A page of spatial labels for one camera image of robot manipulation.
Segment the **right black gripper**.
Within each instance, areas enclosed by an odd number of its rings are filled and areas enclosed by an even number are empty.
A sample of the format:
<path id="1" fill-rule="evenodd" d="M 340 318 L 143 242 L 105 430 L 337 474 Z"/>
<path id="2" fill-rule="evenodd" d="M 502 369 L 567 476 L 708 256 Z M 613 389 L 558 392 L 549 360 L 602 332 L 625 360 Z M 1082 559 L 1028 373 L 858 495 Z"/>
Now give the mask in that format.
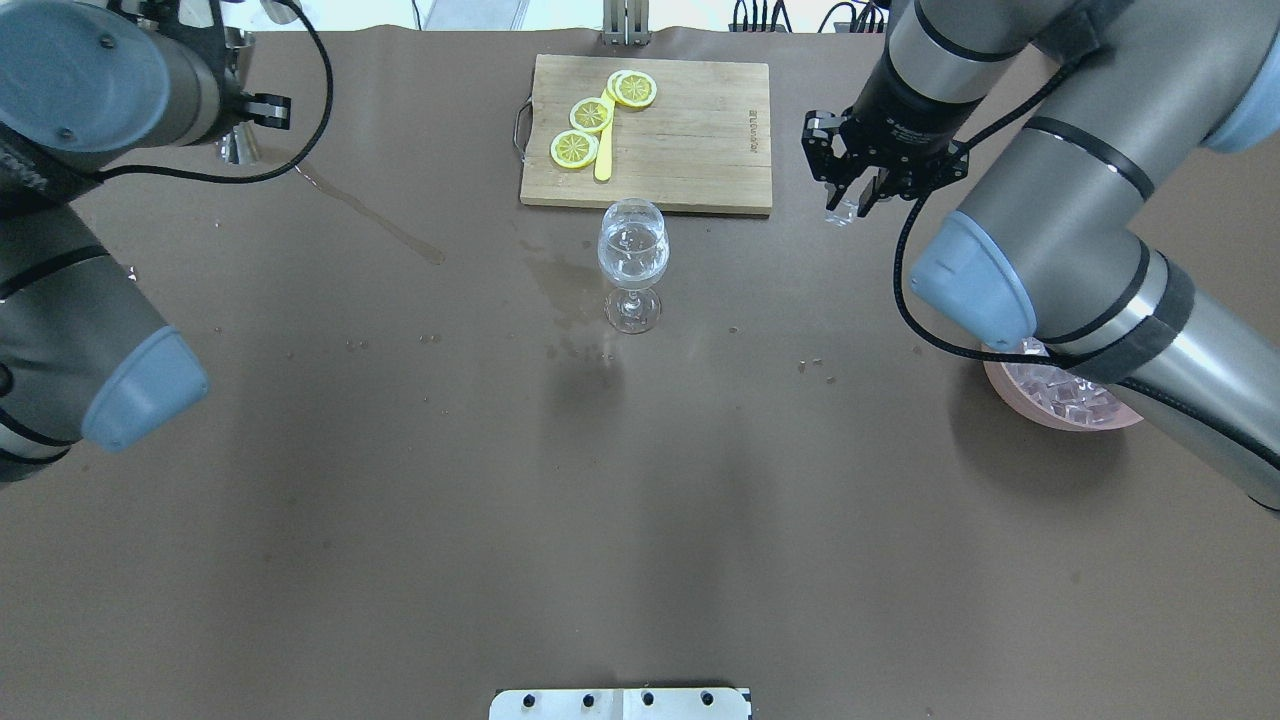
<path id="1" fill-rule="evenodd" d="M 868 217 L 883 199 L 915 199 L 969 174 L 969 152 L 955 141 L 955 127 L 909 123 L 883 111 L 846 109 L 841 117 L 810 110 L 803 122 L 803 150 L 812 178 L 831 191 L 849 190 L 868 169 L 872 177 L 858 200 L 856 217 Z M 838 159 L 833 142 L 841 138 Z"/>

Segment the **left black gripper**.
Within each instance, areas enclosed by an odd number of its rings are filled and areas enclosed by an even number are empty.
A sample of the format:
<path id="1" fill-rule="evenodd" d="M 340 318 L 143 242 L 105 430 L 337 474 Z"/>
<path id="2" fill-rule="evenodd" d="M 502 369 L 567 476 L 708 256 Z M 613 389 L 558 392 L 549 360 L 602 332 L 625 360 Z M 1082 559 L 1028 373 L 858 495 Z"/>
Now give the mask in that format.
<path id="1" fill-rule="evenodd" d="M 212 77 L 214 100 L 211 106 L 214 114 L 211 119 L 200 122 L 204 129 L 197 141 L 218 141 L 225 133 L 224 102 L 228 100 L 227 91 L 227 47 L 224 44 L 224 29 L 201 29 L 196 41 L 196 53 L 207 67 Z M 244 96 L 244 115 L 250 122 L 273 128 L 289 129 L 292 117 L 292 99 L 275 94 L 255 94 Z"/>

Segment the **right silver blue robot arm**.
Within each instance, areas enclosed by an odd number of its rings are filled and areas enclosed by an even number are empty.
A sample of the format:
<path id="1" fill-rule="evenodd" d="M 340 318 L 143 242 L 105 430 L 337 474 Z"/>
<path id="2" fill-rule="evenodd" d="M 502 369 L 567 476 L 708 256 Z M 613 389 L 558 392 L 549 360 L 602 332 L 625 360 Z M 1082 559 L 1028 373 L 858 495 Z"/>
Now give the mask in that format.
<path id="1" fill-rule="evenodd" d="M 804 119 L 828 211 L 865 173 L 859 217 L 963 179 L 991 132 L 956 135 L 1028 47 L 1057 70 L 896 286 L 984 361 L 1038 340 L 1276 514 L 1277 348 L 1128 227 L 1197 149 L 1277 132 L 1275 1 L 896 1 L 855 101 Z"/>

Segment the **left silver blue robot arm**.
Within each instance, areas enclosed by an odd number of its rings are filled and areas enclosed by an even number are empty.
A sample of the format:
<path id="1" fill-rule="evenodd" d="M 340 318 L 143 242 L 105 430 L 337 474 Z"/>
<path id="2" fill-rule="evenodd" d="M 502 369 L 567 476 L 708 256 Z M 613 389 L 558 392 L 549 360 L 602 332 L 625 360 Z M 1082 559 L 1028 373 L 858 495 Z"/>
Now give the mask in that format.
<path id="1" fill-rule="evenodd" d="M 204 398 L 209 377 L 73 210 L 137 149 L 284 129 L 291 100 L 247 94 L 252 41 L 220 1 L 5 1 L 4 486 L 87 439 L 128 448 Z"/>

